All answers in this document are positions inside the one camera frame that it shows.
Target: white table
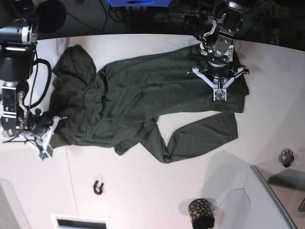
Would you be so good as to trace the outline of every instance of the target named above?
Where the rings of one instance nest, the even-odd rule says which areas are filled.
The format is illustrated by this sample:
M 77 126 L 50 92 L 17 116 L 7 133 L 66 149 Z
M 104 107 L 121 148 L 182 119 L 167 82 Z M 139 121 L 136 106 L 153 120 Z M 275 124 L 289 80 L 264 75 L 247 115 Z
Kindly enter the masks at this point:
M 54 66 L 67 47 L 80 44 L 93 58 L 97 69 L 101 69 L 116 60 L 169 52 L 196 43 L 195 38 L 180 35 L 99 35 L 40 41 L 38 53 Z M 230 188 L 242 185 L 244 179 L 236 176 L 245 176 L 250 165 L 257 165 L 266 175 L 283 171 L 278 155 L 286 147 L 297 154 L 292 168 L 304 172 L 305 53 L 241 41 L 235 41 L 235 49 L 241 63 L 250 70 L 246 76 L 250 95 L 246 97 L 244 113 L 236 114 L 239 138 L 204 156 L 161 164 L 141 145 L 123 156 L 118 156 L 112 148 L 61 147 L 55 150 L 52 160 L 45 162 L 34 159 L 36 155 L 29 149 L 16 152 L 15 146 L 10 146 L 9 151 L 1 152 L 0 178 L 7 178 L 14 185 L 32 228 L 51 229 L 46 215 L 49 212 L 107 218 L 111 229 L 187 229 L 191 228 L 187 206 L 192 199 L 224 199 Z M 47 98 L 41 107 L 47 109 Z M 177 128 L 215 113 L 163 115 L 158 126 L 167 142 Z M 16 160 L 18 171 L 10 166 Z M 21 186 L 24 189 L 26 183 L 18 185 L 20 174 L 32 179 L 28 186 L 31 188 L 38 185 L 37 174 L 47 176 L 51 182 L 38 185 L 40 192 L 28 190 L 25 195 Z M 93 193 L 95 179 L 105 183 L 101 196 Z M 57 197 L 49 191 L 50 186 L 52 192 L 58 193 Z M 33 207 L 27 197 L 30 191 Z M 47 192 L 50 199 L 43 198 L 41 192 Z M 293 194 L 293 201 L 301 203 L 302 193 Z M 43 213 L 37 212 L 36 208 L 45 205 Z M 286 201 L 285 207 L 292 218 L 297 224 L 305 225 L 302 219 L 305 214 L 295 212 L 292 206 L 289 211 L 290 205 Z

